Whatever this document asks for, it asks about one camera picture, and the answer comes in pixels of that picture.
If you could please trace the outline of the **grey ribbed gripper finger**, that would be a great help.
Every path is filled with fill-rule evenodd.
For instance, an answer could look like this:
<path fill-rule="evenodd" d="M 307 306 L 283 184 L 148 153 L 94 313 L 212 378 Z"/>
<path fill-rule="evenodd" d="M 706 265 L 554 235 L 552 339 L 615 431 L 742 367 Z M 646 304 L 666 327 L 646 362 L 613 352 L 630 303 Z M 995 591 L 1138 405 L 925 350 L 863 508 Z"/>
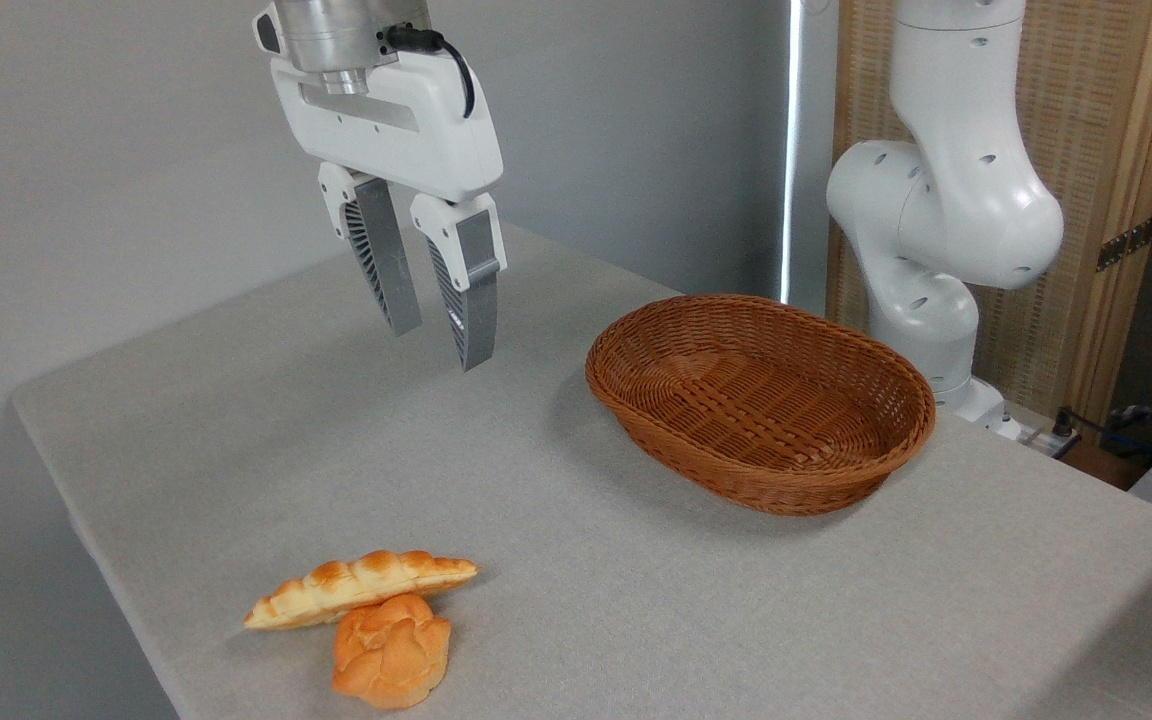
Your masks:
<path fill-rule="evenodd" d="M 387 181 L 324 161 L 317 182 L 333 227 L 353 247 L 391 329 L 402 336 L 420 327 L 419 301 Z"/>
<path fill-rule="evenodd" d="M 450 204 L 417 194 L 414 223 L 429 238 L 435 281 L 465 372 L 493 355 L 497 338 L 497 276 L 507 268 L 497 205 L 488 194 Z"/>

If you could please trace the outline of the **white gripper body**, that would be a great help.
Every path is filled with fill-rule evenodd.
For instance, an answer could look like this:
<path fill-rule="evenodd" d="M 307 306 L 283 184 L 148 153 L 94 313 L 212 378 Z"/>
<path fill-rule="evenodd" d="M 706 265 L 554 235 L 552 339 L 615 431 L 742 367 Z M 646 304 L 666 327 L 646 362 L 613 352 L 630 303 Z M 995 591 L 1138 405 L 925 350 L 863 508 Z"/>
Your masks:
<path fill-rule="evenodd" d="M 399 54 L 372 69 L 366 94 L 328 94 L 288 60 L 271 58 L 271 79 L 306 154 L 414 190 L 462 202 L 503 174 L 484 94 L 465 118 L 465 88 L 447 54 Z"/>

